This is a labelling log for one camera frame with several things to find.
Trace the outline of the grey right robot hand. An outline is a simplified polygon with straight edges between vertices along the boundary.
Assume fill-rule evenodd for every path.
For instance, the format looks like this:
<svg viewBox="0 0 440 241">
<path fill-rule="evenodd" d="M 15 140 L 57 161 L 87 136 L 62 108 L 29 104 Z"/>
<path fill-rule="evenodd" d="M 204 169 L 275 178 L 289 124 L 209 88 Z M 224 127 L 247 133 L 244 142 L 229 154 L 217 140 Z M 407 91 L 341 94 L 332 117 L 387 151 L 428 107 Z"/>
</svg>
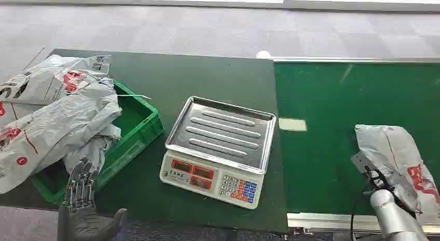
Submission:
<svg viewBox="0 0 440 241">
<path fill-rule="evenodd" d="M 412 216 L 422 213 L 415 189 L 396 168 L 385 168 L 387 172 L 383 173 L 375 166 L 364 166 L 368 185 L 371 187 L 368 193 L 372 195 L 378 190 L 387 190 L 393 195 L 396 204 Z"/>
</svg>

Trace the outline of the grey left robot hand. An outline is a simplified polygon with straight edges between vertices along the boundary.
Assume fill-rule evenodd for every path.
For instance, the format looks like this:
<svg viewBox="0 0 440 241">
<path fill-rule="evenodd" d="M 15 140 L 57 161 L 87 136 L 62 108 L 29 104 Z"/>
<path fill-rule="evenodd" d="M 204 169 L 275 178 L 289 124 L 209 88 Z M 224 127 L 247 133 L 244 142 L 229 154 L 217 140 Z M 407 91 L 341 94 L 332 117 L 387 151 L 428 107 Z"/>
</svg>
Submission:
<svg viewBox="0 0 440 241">
<path fill-rule="evenodd" d="M 94 200 L 98 169 L 82 158 L 73 168 L 58 209 L 57 240 L 112 240 L 127 223 L 128 210 L 121 208 L 113 217 L 97 214 Z"/>
</svg>

